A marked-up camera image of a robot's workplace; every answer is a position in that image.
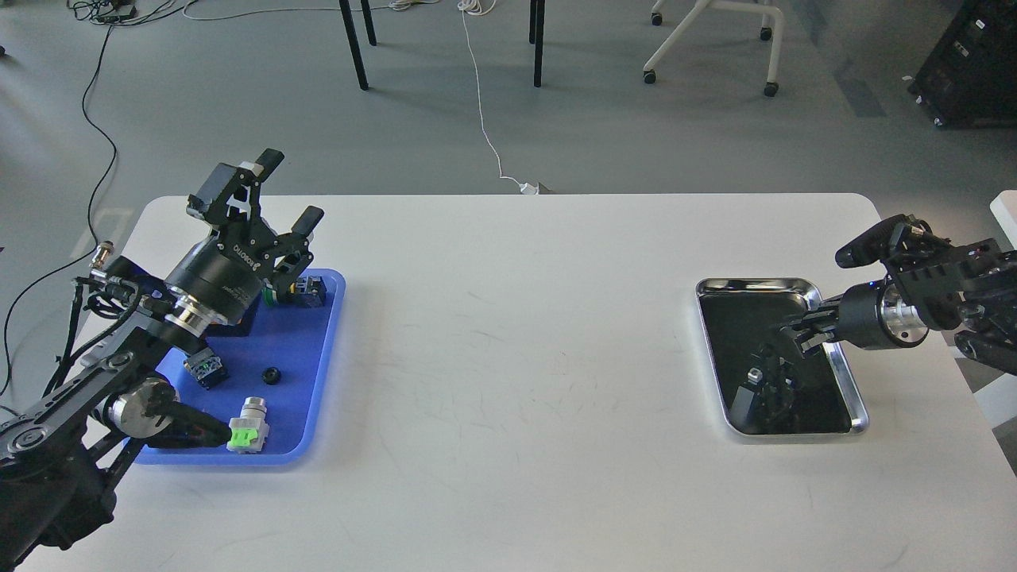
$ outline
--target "black cable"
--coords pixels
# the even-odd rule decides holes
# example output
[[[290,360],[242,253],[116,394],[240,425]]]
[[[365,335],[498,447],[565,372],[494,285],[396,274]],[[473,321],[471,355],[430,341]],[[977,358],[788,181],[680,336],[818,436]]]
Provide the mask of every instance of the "black cable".
[[[106,171],[103,172],[103,176],[99,179],[99,182],[96,183],[95,188],[92,189],[92,195],[88,197],[88,208],[85,211],[85,222],[87,222],[88,224],[88,233],[92,234],[92,240],[94,242],[92,250],[95,250],[99,246],[99,235],[96,233],[96,228],[92,224],[92,208],[95,205],[96,195],[99,193],[99,188],[103,185],[103,182],[106,180],[106,177],[109,176],[110,171],[113,170],[113,165],[117,161],[119,151],[117,150],[116,144],[113,142],[112,138],[110,138],[110,135],[108,135],[106,131],[104,131],[99,125],[96,125],[96,123],[92,120],[92,118],[88,117],[88,110],[85,106],[85,102],[87,101],[88,92],[91,92],[93,85],[96,84],[96,79],[99,77],[99,71],[103,67],[103,57],[106,55],[106,47],[110,43],[110,35],[113,34],[113,27],[114,26],[111,25],[106,31],[106,38],[103,40],[103,48],[99,51],[99,62],[96,64],[96,71],[95,73],[92,74],[92,79],[88,81],[88,85],[84,89],[84,93],[81,94],[81,113],[84,115],[84,120],[87,121],[88,124],[92,125],[97,131],[102,133],[103,136],[106,137],[106,140],[109,141],[110,147],[113,148],[113,157],[110,159],[110,164],[107,165]],[[7,391],[7,388],[10,387],[11,380],[14,377],[14,366],[13,363],[11,363],[10,359],[10,345],[7,340],[7,334],[8,334],[8,329],[10,327],[10,317],[14,312],[14,307],[17,306],[17,302],[20,301],[20,299],[24,296],[24,294],[26,294],[28,290],[35,287],[36,284],[39,284],[40,282],[46,280],[47,278],[53,276],[54,274],[57,274],[61,271],[64,271],[80,263],[81,261],[87,259],[89,253],[91,251],[85,252],[84,254],[81,254],[77,259],[74,259],[73,261],[63,265],[62,267],[50,271],[44,274],[43,276],[40,276],[39,278],[34,280],[31,284],[25,286],[24,289],[21,290],[21,292],[14,298],[14,301],[11,302],[10,307],[7,309],[7,317],[4,319],[3,322],[3,352],[5,360],[7,362],[7,376],[6,379],[4,380],[3,387],[0,388],[0,396],[3,396],[3,394]]]
[[[91,21],[97,25],[130,27],[159,21],[165,17],[182,11],[187,6],[197,2],[197,0],[187,0],[185,5],[169,12],[163,12],[165,8],[172,6],[175,2],[176,0],[166,0],[160,4],[158,8],[147,14],[140,16],[135,15],[131,17],[121,17],[121,15],[117,12],[119,6],[114,7],[110,0],[78,0],[73,3],[71,3],[70,0],[66,0],[65,5],[67,6],[67,9],[74,12],[74,19],[78,21]]]
[[[43,395],[49,395],[53,388],[56,387],[58,383],[57,380],[64,380],[67,378],[67,373],[70,371],[70,366],[74,362],[70,360],[70,353],[74,349],[74,335],[77,334],[77,323],[81,316],[81,302],[84,297],[84,284],[80,281],[74,282],[74,300],[70,303],[70,321],[67,325],[67,340],[64,342],[63,353],[60,354],[60,364],[57,365],[57,370],[50,378],[50,383],[46,385],[46,390]]]
[[[106,339],[106,337],[109,336],[110,334],[112,334],[113,332],[115,332],[117,330],[117,328],[120,328],[121,326],[123,326],[124,324],[126,324],[127,320],[129,320],[130,317],[134,314],[134,310],[136,310],[138,304],[141,303],[141,289],[138,287],[137,284],[134,284],[132,282],[127,282],[126,280],[124,280],[123,282],[121,282],[121,285],[129,286],[130,288],[132,288],[134,290],[134,295],[131,296],[130,304],[127,306],[127,309],[125,309],[124,312],[120,314],[120,318],[117,318],[117,320],[113,324],[110,324],[110,326],[108,328],[106,328],[106,330],[103,330],[102,332],[100,332],[98,336],[96,336],[95,338],[92,338],[91,340],[88,340],[87,342],[85,342],[84,345],[82,345],[81,347],[77,348],[74,351],[74,353],[70,354],[70,357],[68,358],[68,360],[71,363],[74,363],[75,361],[77,361],[78,359],[80,359],[80,357],[82,355],[84,355],[84,353],[86,351],[88,351],[89,349],[92,349],[99,342],[101,342],[104,339]],[[60,387],[60,385],[62,383],[63,383],[63,380],[60,380],[59,382],[57,382],[56,387]]]

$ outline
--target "white chair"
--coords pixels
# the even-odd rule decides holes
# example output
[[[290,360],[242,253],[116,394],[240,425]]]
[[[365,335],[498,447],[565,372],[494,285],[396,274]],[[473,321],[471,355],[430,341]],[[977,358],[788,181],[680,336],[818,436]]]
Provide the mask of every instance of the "white chair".
[[[651,15],[651,22],[653,25],[660,25],[663,21],[663,16],[660,13],[660,7],[664,5],[667,0],[657,0],[657,3],[653,5],[653,12]],[[693,21],[699,17],[707,8],[717,8],[718,10],[733,10],[736,12],[753,12],[757,14],[763,14],[763,27],[760,31],[760,40],[766,42],[768,40],[773,40],[773,44],[770,47],[770,69],[767,71],[766,77],[766,88],[763,93],[767,97],[774,97],[777,95],[777,90],[779,85],[777,84],[777,66],[780,64],[780,46],[784,40],[784,13],[780,11],[776,6],[770,5],[770,0],[756,0],[755,2],[737,2],[733,0],[696,0],[696,5],[690,10],[689,14],[685,15],[684,19],[678,23],[678,26],[674,28],[674,32],[664,40],[664,43],[660,45],[657,52],[647,60],[646,65],[643,66],[643,80],[647,83],[653,83],[657,80],[657,72],[654,71],[654,66],[657,62],[664,57],[674,42],[677,41],[678,37],[692,25]]]

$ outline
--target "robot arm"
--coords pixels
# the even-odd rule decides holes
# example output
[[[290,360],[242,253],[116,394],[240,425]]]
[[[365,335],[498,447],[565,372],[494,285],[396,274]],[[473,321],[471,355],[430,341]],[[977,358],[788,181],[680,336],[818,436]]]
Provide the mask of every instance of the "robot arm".
[[[179,403],[156,367],[173,347],[188,355],[206,348],[201,335],[210,325],[236,324],[262,287],[289,287],[312,260],[307,247],[320,209],[308,207],[282,235],[260,217],[260,183],[282,159],[267,150],[256,164],[216,168],[187,209],[212,231],[165,281],[122,256],[106,264],[111,245],[100,246],[89,276],[77,280],[78,292],[87,286],[118,300],[123,311],[61,359],[43,399],[0,424],[0,570],[12,569],[38,545],[66,550],[113,520],[114,489],[142,446],[229,441],[229,426]],[[83,355],[84,369],[66,380]],[[91,448],[81,442],[88,416],[109,428]],[[115,460],[100,468],[124,440]]]
[[[846,341],[864,349],[914,347],[929,330],[953,330],[967,357],[1017,375],[1017,251],[995,240],[953,246],[924,221],[897,215],[840,248],[841,268],[880,262],[882,280],[857,284],[781,325],[797,351]]]

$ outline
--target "white table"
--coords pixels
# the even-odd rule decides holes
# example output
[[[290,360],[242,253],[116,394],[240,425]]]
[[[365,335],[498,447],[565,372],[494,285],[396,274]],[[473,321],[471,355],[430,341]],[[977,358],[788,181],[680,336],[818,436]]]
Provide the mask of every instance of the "white table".
[[[20,570],[1015,570],[1017,479],[939,336],[849,348],[870,430],[722,420],[706,277],[881,275],[859,195],[265,197],[348,281],[315,441],[280,469],[135,466],[116,520]],[[154,202],[165,276],[206,228]],[[88,328],[98,325],[89,324]]]
[[[1011,244],[1017,245],[1017,190],[1004,190],[990,210]],[[999,426],[1017,417],[1017,376],[1004,374],[974,394],[990,424]]]
[[[1004,190],[989,206],[1011,244],[1017,245],[1017,190]]]

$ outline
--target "power cord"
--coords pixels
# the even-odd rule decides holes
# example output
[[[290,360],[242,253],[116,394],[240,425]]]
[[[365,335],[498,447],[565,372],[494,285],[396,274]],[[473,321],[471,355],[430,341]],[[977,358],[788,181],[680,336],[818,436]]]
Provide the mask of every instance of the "power cord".
[[[463,14],[470,14],[471,16],[484,16],[489,14],[497,3],[498,0],[491,0],[491,5],[485,10],[480,4],[480,0],[459,0],[459,4],[457,4],[456,7],[459,8],[459,11],[463,12]]]
[[[250,12],[242,12],[242,13],[239,13],[239,14],[230,14],[230,15],[227,15],[227,16],[207,16],[207,17],[206,16],[192,16],[192,15],[190,15],[190,14],[187,13],[187,8],[189,8],[192,4],[197,3],[197,1],[198,0],[188,0],[187,4],[183,7],[181,13],[183,14],[183,16],[185,18],[190,19],[190,20],[195,20],[195,21],[217,21],[217,20],[228,20],[228,19],[233,19],[233,18],[239,18],[239,17],[243,17],[243,16],[252,16],[254,14],[270,14],[272,12],[332,12],[332,11],[339,11],[340,10],[340,8],[338,8],[338,7],[332,7],[332,6],[319,6],[319,7],[310,7],[310,8],[266,8],[266,9],[263,9],[263,10],[252,10]],[[406,10],[406,9],[410,8],[410,6],[413,5],[413,4],[435,4],[439,0],[433,0],[433,1],[429,1],[429,2],[425,2],[423,0],[393,0],[386,6],[371,6],[371,11],[374,11],[374,10],[384,10],[384,9],[391,8],[393,10],[396,10],[397,12],[402,12],[403,10]],[[353,9],[351,9],[351,11],[362,12],[363,10],[361,10],[359,8],[353,8]]]
[[[437,4],[441,0],[392,0],[388,7],[397,12],[409,10],[417,4]]]
[[[511,177],[504,173],[504,170],[501,168],[501,156],[498,155],[498,150],[494,149],[494,144],[491,142],[491,137],[487,134],[487,128],[484,127],[484,106],[482,103],[483,99],[480,95],[480,67],[477,65],[477,56],[473,53],[473,45],[470,43],[470,27],[466,25],[466,16],[467,14],[471,16],[482,16],[488,14],[494,9],[495,4],[497,4],[497,0],[491,2],[490,7],[486,10],[480,5],[480,0],[460,0],[457,5],[459,11],[463,13],[463,30],[466,32],[466,47],[470,50],[470,59],[473,60],[473,73],[477,78],[477,113],[480,115],[480,131],[484,134],[484,139],[487,140],[487,147],[491,148],[491,151],[494,153],[494,159],[498,162],[498,178],[514,181],[519,185],[520,192],[532,194],[532,192],[528,192],[528,190],[530,188],[535,189],[536,187],[530,183],[521,183],[515,177]]]
[[[94,244],[92,246],[92,250],[95,250],[95,248],[97,246],[99,246],[99,235],[96,232],[96,228],[95,228],[95,226],[92,223],[92,208],[93,208],[93,206],[96,203],[96,195],[99,193],[99,188],[103,185],[103,182],[109,176],[110,171],[113,170],[113,165],[116,164],[117,157],[119,156],[119,151],[117,150],[116,144],[113,142],[112,138],[110,138],[110,135],[107,134],[107,132],[104,131],[102,129],[102,127],[100,127],[99,125],[97,125],[96,122],[93,121],[91,117],[88,117],[88,110],[87,110],[86,102],[87,102],[87,99],[88,99],[88,94],[89,94],[89,92],[92,92],[93,87],[95,87],[95,84],[96,84],[96,79],[99,77],[99,71],[103,67],[103,57],[106,55],[106,47],[109,46],[110,35],[113,34],[113,28],[114,27],[116,27],[116,26],[115,25],[109,25],[107,27],[107,30],[106,30],[106,38],[103,40],[103,47],[99,51],[99,62],[96,64],[96,71],[95,71],[95,73],[92,74],[92,79],[88,81],[88,85],[84,89],[84,93],[81,94],[81,114],[84,115],[84,120],[87,121],[88,124],[92,125],[97,131],[99,131],[100,133],[102,133],[102,135],[104,137],[106,137],[106,140],[109,141],[110,147],[113,148],[113,157],[110,158],[110,163],[109,163],[109,165],[106,166],[106,171],[103,172],[103,176],[100,177],[99,182],[97,182],[95,188],[92,189],[92,195],[88,197],[88,207],[87,207],[87,210],[85,211],[85,219],[86,219],[86,222],[88,224],[88,233],[92,235],[92,240],[94,242]],[[61,271],[67,270],[68,268],[70,268],[70,267],[72,267],[72,266],[80,263],[81,261],[87,259],[89,253],[91,253],[91,250],[87,251],[87,252],[85,252],[85,253],[83,253],[83,254],[81,254],[80,256],[74,259],[73,261],[71,261],[71,262],[63,265],[62,267],[60,267],[58,269],[50,271],[50,272],[44,274],[43,276],[40,276],[39,278],[37,278],[36,280],[34,280],[31,284],[28,284],[27,286],[25,286],[24,289],[21,290],[21,292],[14,298],[14,301],[11,302],[10,307],[7,309],[7,317],[4,319],[4,323],[3,323],[3,351],[4,351],[5,360],[7,362],[7,376],[6,376],[6,379],[4,380],[3,387],[0,388],[0,396],[3,396],[3,394],[7,391],[7,388],[10,387],[11,381],[12,381],[12,379],[14,377],[14,365],[13,365],[13,363],[11,361],[11,358],[10,358],[10,345],[8,343],[8,340],[7,340],[7,334],[8,334],[8,330],[9,330],[9,327],[10,327],[10,317],[14,312],[14,308],[17,306],[17,302],[20,301],[21,298],[28,292],[28,290],[31,290],[37,284],[39,284],[43,280],[46,280],[47,278],[49,278],[49,277],[51,277],[53,275],[55,275],[55,274],[57,274],[57,273],[59,273]],[[72,312],[71,324],[74,324],[74,320],[75,320],[75,317],[73,316],[73,312]],[[4,411],[7,411],[7,412],[13,414],[14,416],[18,415],[17,411],[15,411],[15,410],[13,410],[10,407],[7,407],[5,405],[0,405],[0,408],[2,408]]]
[[[74,18],[78,21],[91,21],[97,25],[115,25],[120,27],[130,27],[161,20],[171,16],[186,6],[171,10],[177,0],[166,0],[155,10],[142,15],[124,15],[120,9],[128,4],[119,0],[65,0],[67,9],[74,12]]]

